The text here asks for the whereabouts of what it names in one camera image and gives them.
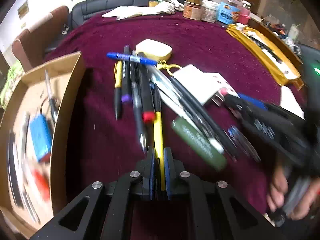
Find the right hand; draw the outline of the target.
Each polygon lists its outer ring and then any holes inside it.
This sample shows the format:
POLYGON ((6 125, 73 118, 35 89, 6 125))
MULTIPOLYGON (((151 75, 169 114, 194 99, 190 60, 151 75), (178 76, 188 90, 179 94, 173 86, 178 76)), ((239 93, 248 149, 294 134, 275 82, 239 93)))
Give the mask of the right hand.
MULTIPOLYGON (((270 182, 269 193, 266 196, 267 204, 270 213, 274 213, 281 209, 286 201, 294 193, 293 189, 289 188, 289 183, 285 174, 284 165, 278 163, 275 166, 274 173, 270 182)), ((295 208, 287 214, 292 220, 301 220, 305 218, 313 203, 318 197, 319 193, 319 177, 313 178, 309 184, 308 189, 305 191, 295 208)))

